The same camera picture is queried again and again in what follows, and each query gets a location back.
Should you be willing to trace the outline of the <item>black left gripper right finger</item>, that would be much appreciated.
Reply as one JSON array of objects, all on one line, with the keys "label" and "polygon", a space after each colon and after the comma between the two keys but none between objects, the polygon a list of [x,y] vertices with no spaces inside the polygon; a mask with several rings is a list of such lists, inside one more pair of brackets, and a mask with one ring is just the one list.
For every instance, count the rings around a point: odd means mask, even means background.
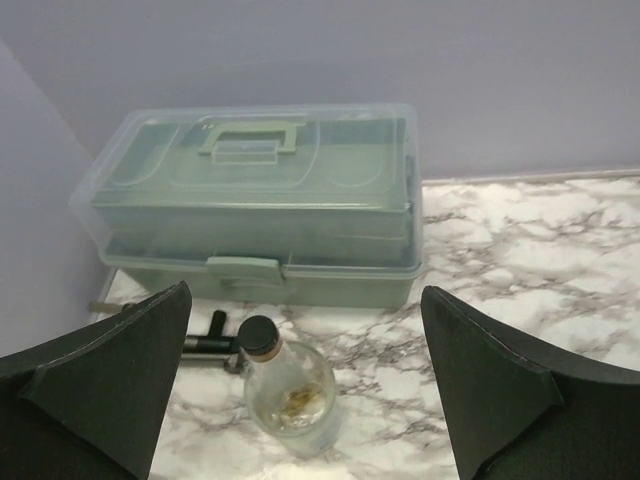
[{"label": "black left gripper right finger", "polygon": [[636,479],[639,374],[563,350],[445,290],[421,313],[462,479]]}]

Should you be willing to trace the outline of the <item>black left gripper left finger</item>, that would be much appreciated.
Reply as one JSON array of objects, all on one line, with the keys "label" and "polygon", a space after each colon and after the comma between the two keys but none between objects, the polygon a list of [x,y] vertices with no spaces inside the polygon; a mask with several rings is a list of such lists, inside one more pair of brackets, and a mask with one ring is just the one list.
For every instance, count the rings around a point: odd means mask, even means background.
[{"label": "black left gripper left finger", "polygon": [[191,308],[180,282],[2,357],[2,478],[148,478]]}]

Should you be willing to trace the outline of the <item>small clear black-capped bottle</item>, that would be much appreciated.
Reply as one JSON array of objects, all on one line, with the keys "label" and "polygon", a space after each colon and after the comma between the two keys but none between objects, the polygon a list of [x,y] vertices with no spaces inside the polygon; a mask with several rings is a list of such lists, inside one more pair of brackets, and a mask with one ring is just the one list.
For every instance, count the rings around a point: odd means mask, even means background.
[{"label": "small clear black-capped bottle", "polygon": [[248,359],[244,400],[256,424],[300,455],[331,447],[342,415],[326,358],[308,344],[286,340],[263,315],[246,319],[237,338]]}]

